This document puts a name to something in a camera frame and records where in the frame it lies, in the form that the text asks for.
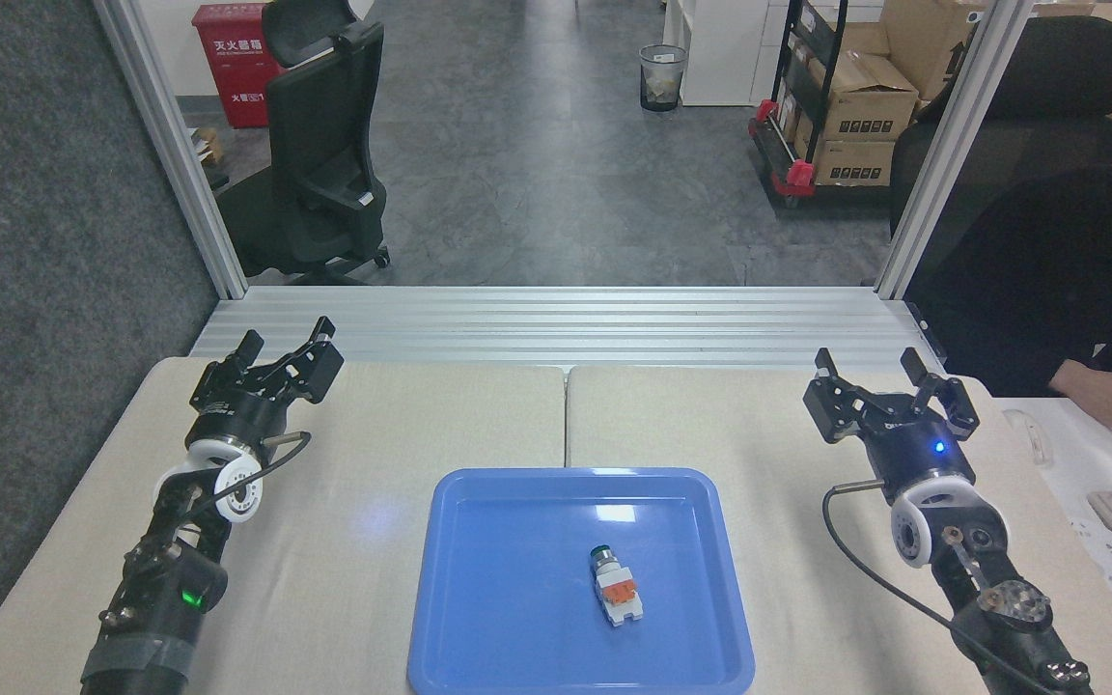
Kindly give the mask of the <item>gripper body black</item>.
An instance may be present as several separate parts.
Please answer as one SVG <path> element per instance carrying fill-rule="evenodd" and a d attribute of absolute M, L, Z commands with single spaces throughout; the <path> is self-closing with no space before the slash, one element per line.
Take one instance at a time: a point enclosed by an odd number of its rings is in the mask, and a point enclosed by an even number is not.
<path fill-rule="evenodd" d="M 279 434 L 279 404 L 242 390 L 197 391 L 190 400 L 198 417 L 189 446 L 199 440 L 236 441 L 256 455 L 269 455 L 264 440 Z"/>
<path fill-rule="evenodd" d="M 965 455 L 939 418 L 926 421 L 865 421 L 860 438 L 868 453 L 871 469 L 883 481 L 882 494 L 888 505 L 915 484 L 945 476 L 976 481 Z"/>

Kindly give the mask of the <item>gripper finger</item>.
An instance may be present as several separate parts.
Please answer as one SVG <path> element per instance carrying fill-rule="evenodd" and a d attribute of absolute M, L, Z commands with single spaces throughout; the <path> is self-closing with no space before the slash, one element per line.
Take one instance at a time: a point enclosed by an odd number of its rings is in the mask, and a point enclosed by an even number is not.
<path fill-rule="evenodd" d="M 816 423 L 821 439 L 835 444 L 848 435 L 858 436 L 864 441 L 877 437 L 876 393 L 847 383 L 838 376 L 837 366 L 831 359 L 830 348 L 820 348 L 816 357 L 815 378 L 808 383 L 803 403 Z"/>
<path fill-rule="evenodd" d="M 220 363 L 208 363 L 191 395 L 191 405 L 203 406 L 216 393 L 222 393 L 240 383 L 254 366 L 264 348 L 264 339 L 256 330 L 244 334 L 242 342 Z"/>
<path fill-rule="evenodd" d="M 909 413 L 930 414 L 930 399 L 937 399 L 941 403 L 941 410 L 945 414 L 941 421 L 949 426 L 954 439 L 963 441 L 970 438 L 972 431 L 979 427 L 979 418 L 961 379 L 931 373 L 915 351 L 915 347 L 904 349 L 901 355 L 901 366 L 909 375 L 909 381 L 917 387 L 910 401 Z"/>
<path fill-rule="evenodd" d="M 332 344 L 336 326 L 329 317 L 315 321 L 308 342 L 281 359 L 252 366 L 244 374 L 242 390 L 288 406 L 296 399 L 321 403 L 345 363 Z"/>

